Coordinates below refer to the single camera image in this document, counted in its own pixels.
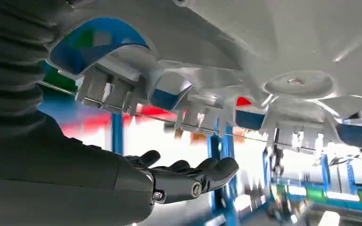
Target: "blue stripe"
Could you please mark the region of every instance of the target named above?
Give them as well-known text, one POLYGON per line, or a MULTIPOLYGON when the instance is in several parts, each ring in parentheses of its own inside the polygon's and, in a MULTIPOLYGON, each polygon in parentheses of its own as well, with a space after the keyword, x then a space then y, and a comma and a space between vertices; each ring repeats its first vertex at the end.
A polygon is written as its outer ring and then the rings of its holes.
POLYGON ((264 115, 237 110, 235 112, 235 123, 242 128, 258 130, 262 127, 264 115))

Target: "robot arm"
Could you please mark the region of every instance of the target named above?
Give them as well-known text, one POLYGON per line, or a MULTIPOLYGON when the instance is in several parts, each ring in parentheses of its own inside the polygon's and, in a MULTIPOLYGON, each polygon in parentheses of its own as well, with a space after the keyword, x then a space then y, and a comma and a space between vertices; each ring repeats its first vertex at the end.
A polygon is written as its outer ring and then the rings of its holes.
POLYGON ((77 17, 69 3, 0 0, 0 225, 123 226, 148 217, 155 201, 193 199, 227 183, 238 169, 232 159, 149 169, 138 164, 146 156, 124 158, 65 137, 37 111, 38 62, 48 58, 60 21, 77 17))

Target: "robotic hand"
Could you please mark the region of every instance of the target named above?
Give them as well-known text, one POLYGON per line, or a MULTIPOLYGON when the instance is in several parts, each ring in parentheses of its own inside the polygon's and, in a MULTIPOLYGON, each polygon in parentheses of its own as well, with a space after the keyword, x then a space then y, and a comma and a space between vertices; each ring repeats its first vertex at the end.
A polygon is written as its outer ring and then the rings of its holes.
POLYGON ((150 169, 149 167, 160 159, 159 152, 154 150, 141 157, 125 158, 154 182, 152 199, 160 204, 195 199, 201 194, 221 188, 239 169, 232 158, 220 161, 208 158, 196 168, 191 168, 187 161, 179 160, 169 167, 150 169))

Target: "screw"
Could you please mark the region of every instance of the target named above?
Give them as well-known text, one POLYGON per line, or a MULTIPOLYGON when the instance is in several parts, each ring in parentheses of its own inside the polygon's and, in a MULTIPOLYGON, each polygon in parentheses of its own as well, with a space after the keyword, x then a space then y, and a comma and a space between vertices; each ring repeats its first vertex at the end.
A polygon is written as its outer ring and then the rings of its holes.
POLYGON ((154 192, 152 198, 156 201, 160 201, 163 199, 163 193, 161 192, 154 192))
POLYGON ((304 80, 302 79, 290 79, 288 80, 288 83, 295 86, 302 86, 304 85, 304 80))
POLYGON ((196 182, 192 185, 192 196, 198 197, 202 193, 202 186, 199 182, 196 182))

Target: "wire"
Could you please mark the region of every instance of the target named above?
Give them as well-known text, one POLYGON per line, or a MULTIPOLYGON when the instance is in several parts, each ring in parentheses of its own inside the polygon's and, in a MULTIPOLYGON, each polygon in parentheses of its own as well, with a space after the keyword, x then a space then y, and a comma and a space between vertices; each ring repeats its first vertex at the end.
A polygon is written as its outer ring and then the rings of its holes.
MULTIPOLYGON (((40 85, 43 85, 45 87, 48 87, 48 88, 51 88, 51 89, 54 89, 54 90, 57 90, 57 91, 60 91, 60 92, 63 92, 63 93, 66 93, 66 94, 69 94, 71 96, 76 96, 76 93, 74 92, 71 92, 67 89, 63 89, 61 87, 58 87, 58 86, 55 86, 53 84, 50 84, 48 82, 45 82, 45 81, 39 81, 38 82, 40 85)), ((85 98, 86 100, 89 100, 89 101, 92 101, 92 102, 95 102, 95 103, 98 103, 98 104, 106 104, 106 103, 103 103, 102 101, 99 101, 99 100, 95 100, 95 99, 92 99, 92 98, 89 98, 89 97, 86 97, 85 98)), ((122 107, 118 107, 118 106, 114 106, 114 105, 107 105, 108 107, 110 108, 113 108, 113 109, 116 109, 116 110, 120 110, 122 112, 127 112, 128 108, 122 108, 122 107)), ((135 115, 138 115, 138 116, 143 116, 143 117, 147 117, 147 118, 150 118, 150 119, 154 119, 154 120, 159 120, 159 121, 163 121, 163 122, 166 122, 166 123, 169 123, 169 124, 175 124, 174 121, 171 121, 171 120, 166 120, 166 119, 161 119, 161 118, 158 118, 158 117, 155 117, 155 116, 151 116, 151 115, 146 115, 146 114, 141 114, 141 113, 135 113, 135 115)), ((189 125, 189 124, 186 124, 186 123, 181 123, 182 126, 184 127, 189 127, 189 128, 193 128, 193 129, 198 129, 200 131, 207 131, 207 132, 212 132, 212 133, 215 133, 215 134, 218 134, 219 131, 218 130, 214 130, 214 129, 208 129, 208 128, 203 128, 203 127, 198 127, 198 126, 194 126, 194 125, 189 125)), ((249 139, 249 140, 255 140, 255 141, 260 141, 260 142, 264 142, 264 143, 267 143, 267 141, 265 140, 260 140, 260 139, 255 139, 255 138, 250 138, 250 137, 246 137, 246 136, 241 136, 241 135, 237 135, 237 134, 232 134, 232 133, 224 133, 225 135, 228 135, 228 136, 233 136, 233 137, 239 137, 239 138, 243 138, 243 139, 249 139)), ((292 147, 291 145, 287 145, 287 144, 283 144, 283 143, 274 143, 275 145, 282 145, 282 146, 287 146, 287 147, 292 147)), ((312 149, 312 148, 307 148, 307 147, 300 147, 301 150, 306 150, 306 151, 309 151, 311 153, 316 153, 316 150, 315 149, 312 149)), ((321 151, 321 153, 323 154, 330 154, 330 153, 327 153, 325 151, 321 151)), ((350 156, 344 156, 345 158, 347 159, 356 159, 356 160, 361 160, 361 158, 358 158, 358 157, 350 157, 350 156)))

